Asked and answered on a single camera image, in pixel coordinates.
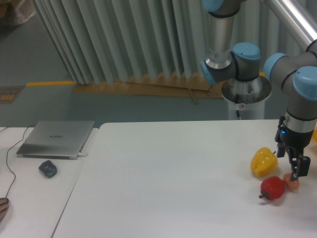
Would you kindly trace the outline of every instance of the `cable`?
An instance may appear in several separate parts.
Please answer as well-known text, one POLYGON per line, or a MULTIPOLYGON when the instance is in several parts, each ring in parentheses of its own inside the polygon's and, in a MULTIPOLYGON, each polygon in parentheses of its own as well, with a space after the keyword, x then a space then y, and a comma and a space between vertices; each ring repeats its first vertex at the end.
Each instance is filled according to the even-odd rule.
POLYGON ((11 126, 8 126, 8 127, 4 128, 4 129, 0 130, 0 132, 4 131, 5 129, 8 129, 8 128, 11 128, 11 126))
POLYGON ((20 143, 22 140, 24 140, 24 135, 25 135, 25 133, 26 133, 27 129, 28 129, 28 128, 30 128, 30 127, 32 127, 32 126, 35 126, 35 125, 30 125, 30 126, 28 126, 28 127, 25 129, 24 133, 23 133, 23 137, 22 137, 22 139, 21 139, 20 141, 18 141, 17 143, 15 143, 15 145, 13 145, 10 149, 8 149, 8 151, 7 151, 7 153, 6 153, 6 166, 7 166, 7 167, 8 167, 8 169, 11 171, 11 173, 13 173, 13 175, 14 175, 14 179, 13 179, 13 181, 12 181, 12 183, 11 183, 11 185, 10 185, 9 189, 8 189, 8 192, 6 193, 5 198, 7 198, 7 197, 8 197, 9 191, 10 191, 10 189, 11 189, 11 187, 12 187, 12 185, 13 185, 14 181, 15 181, 15 178, 16 178, 15 173, 12 171, 12 169, 10 169, 10 167, 9 167, 9 165, 8 165, 8 154, 9 154, 9 151, 10 151, 10 150, 11 150, 14 146, 16 146, 18 143, 20 143))
POLYGON ((236 113, 237 113, 237 117, 239 118, 239 120, 241 120, 240 111, 239 111, 239 110, 236 110, 236 113))

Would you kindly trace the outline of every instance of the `laptop lid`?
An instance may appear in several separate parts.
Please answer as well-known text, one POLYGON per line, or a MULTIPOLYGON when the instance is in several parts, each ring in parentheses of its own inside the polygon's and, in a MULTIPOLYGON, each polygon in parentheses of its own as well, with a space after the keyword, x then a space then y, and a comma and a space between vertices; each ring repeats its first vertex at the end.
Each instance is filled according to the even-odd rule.
POLYGON ((16 152, 24 157, 76 158, 94 121, 39 121, 16 152))

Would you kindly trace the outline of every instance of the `yellow bell pepper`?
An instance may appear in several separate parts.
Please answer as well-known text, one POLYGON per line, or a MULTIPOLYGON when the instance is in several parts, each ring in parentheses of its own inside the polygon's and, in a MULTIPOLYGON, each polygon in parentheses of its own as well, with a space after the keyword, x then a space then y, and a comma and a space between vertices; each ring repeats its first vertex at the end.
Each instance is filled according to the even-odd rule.
POLYGON ((257 177, 264 177, 276 170, 278 165, 277 157, 270 149, 263 147, 257 151, 251 161, 251 171, 257 177))

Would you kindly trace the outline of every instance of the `white table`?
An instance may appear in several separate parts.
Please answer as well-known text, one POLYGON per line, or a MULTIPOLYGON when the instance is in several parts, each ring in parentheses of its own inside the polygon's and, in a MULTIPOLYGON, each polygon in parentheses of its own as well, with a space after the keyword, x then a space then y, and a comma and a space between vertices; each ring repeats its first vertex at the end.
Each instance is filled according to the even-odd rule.
MULTIPOLYGON (((317 147, 297 194, 268 203, 250 171, 277 120, 101 126, 54 238, 317 236, 317 147)), ((274 175, 290 172, 280 158, 274 175)))
MULTIPOLYGON (((26 128, 8 128, 0 132, 0 197, 4 197, 12 180, 5 158, 7 150, 22 139, 26 128)), ((25 138, 33 128, 29 128, 25 138)), ((93 129, 83 153, 88 153, 98 129, 93 129)), ((2 238, 49 238, 52 236, 60 216, 69 199, 76 180, 86 160, 52 160, 57 174, 46 178, 38 169, 47 159, 17 158, 19 143, 10 150, 8 164, 16 173, 8 198, 10 208, 0 222, 2 238)))

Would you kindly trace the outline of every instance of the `finger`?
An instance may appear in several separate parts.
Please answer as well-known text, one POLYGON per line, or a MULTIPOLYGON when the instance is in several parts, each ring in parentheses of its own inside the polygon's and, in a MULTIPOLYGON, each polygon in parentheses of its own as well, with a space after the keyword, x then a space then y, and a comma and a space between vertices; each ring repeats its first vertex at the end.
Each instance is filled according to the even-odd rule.
POLYGON ((4 204, 2 206, 0 206, 0 212, 2 212, 4 209, 8 208, 9 207, 9 204, 4 204))
POLYGON ((2 211, 0 212, 0 221, 1 221, 1 219, 6 215, 7 211, 8 211, 8 208, 6 208, 6 209, 4 209, 4 210, 2 210, 2 211))
POLYGON ((7 198, 0 198, 0 206, 9 203, 9 199, 7 198))

